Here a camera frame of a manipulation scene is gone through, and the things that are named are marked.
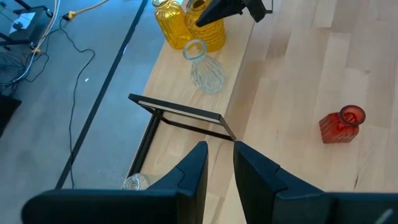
bottle neck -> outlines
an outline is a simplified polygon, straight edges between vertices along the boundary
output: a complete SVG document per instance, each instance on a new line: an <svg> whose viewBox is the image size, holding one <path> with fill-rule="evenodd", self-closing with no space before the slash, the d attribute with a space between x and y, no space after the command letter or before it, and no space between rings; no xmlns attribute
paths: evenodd
<svg viewBox="0 0 398 224"><path fill-rule="evenodd" d="M172 0L152 0L152 5L156 10L165 9L170 6Z"/></svg>
<svg viewBox="0 0 398 224"><path fill-rule="evenodd" d="M339 128L354 127L357 121L355 114L353 113L343 113L339 114L340 124Z"/></svg>
<svg viewBox="0 0 398 224"><path fill-rule="evenodd" d="M201 15L206 9L204 0L190 0L187 4L187 12L192 15Z"/></svg>
<svg viewBox="0 0 398 224"><path fill-rule="evenodd" d="M206 44L203 40L193 39L185 45L182 55L192 63L200 63L206 57Z"/></svg>

clear glass vase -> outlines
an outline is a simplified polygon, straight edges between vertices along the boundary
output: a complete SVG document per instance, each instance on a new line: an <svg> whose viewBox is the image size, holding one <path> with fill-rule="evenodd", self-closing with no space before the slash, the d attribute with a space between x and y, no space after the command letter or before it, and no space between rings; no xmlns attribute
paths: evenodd
<svg viewBox="0 0 398 224"><path fill-rule="evenodd" d="M144 174L134 174L124 181L124 190L145 190L151 185L149 178Z"/></svg>
<svg viewBox="0 0 398 224"><path fill-rule="evenodd" d="M224 85L223 66L215 58L206 54L206 44L200 39L189 41L183 56L192 62L191 77L195 86L206 93L216 93Z"/></svg>

yellow glass bottle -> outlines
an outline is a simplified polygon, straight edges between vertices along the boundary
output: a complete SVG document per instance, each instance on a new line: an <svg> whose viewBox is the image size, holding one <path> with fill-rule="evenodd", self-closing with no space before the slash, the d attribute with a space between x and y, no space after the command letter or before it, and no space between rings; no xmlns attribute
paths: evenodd
<svg viewBox="0 0 398 224"><path fill-rule="evenodd" d="M210 2L210 0L190 0L187 4L185 24L194 38L202 39L206 43L208 52L214 52L225 44L224 20L220 19L203 27L195 24Z"/></svg>
<svg viewBox="0 0 398 224"><path fill-rule="evenodd" d="M192 40L192 35L185 25L185 13L174 0L153 0L155 18L163 34L174 49L182 49Z"/></svg>

clear glass object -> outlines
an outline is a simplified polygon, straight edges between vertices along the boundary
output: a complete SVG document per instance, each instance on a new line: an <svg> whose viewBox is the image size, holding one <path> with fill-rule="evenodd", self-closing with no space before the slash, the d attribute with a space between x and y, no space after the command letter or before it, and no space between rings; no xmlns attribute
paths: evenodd
<svg viewBox="0 0 398 224"><path fill-rule="evenodd" d="M206 43L207 51L214 52L222 48L225 44L224 20L220 19L203 27L198 27L195 24L210 2L210 0L189 0L185 23L193 37L202 39Z"/></svg>
<svg viewBox="0 0 398 224"><path fill-rule="evenodd" d="M319 121L323 142L351 142L365 118L365 111L355 105L347 105L340 112L328 114Z"/></svg>
<svg viewBox="0 0 398 224"><path fill-rule="evenodd" d="M204 41L200 39L189 41L182 53L192 62L191 77L197 88L206 93L216 93L222 89L225 80L223 66L206 54Z"/></svg>
<svg viewBox="0 0 398 224"><path fill-rule="evenodd" d="M133 174L128 177L123 184L124 190L145 190L151 183L149 178L144 174Z"/></svg>
<svg viewBox="0 0 398 224"><path fill-rule="evenodd" d="M185 25L185 13L180 4L173 0L153 0L155 18L166 38L174 49L182 49L193 37Z"/></svg>

red bottle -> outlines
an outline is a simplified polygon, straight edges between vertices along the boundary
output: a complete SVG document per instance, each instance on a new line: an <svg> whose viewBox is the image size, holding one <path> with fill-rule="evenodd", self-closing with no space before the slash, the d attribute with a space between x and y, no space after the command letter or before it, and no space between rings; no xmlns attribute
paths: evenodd
<svg viewBox="0 0 398 224"><path fill-rule="evenodd" d="M350 142L359 133L359 125L365 117L365 111L355 105L347 105L340 112L328 114L319 121L323 143Z"/></svg>

